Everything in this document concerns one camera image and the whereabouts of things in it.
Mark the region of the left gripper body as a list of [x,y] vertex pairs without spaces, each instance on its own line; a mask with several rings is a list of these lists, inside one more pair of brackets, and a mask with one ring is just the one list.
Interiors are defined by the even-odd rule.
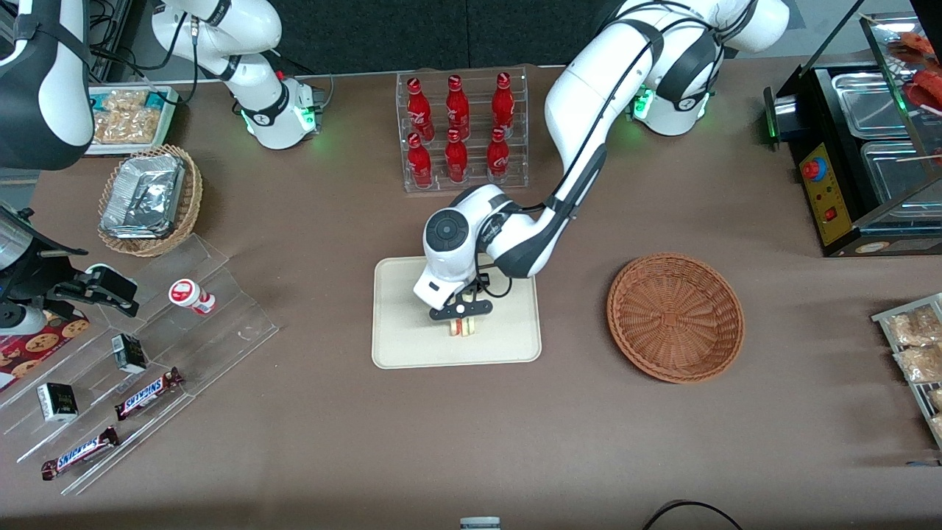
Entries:
[[458,321],[492,313],[492,301],[480,296],[490,285],[489,274],[448,282],[435,278],[431,266],[427,266],[415,283],[413,293],[430,308],[428,316],[433,321]]

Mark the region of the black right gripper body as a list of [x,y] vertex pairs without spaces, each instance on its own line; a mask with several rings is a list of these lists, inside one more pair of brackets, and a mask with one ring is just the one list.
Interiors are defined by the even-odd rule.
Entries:
[[66,254],[40,254],[46,251],[57,252],[60,248],[19,222],[2,222],[2,308],[51,308],[65,301],[47,300],[45,292],[57,283],[77,281],[80,272],[71,267]]

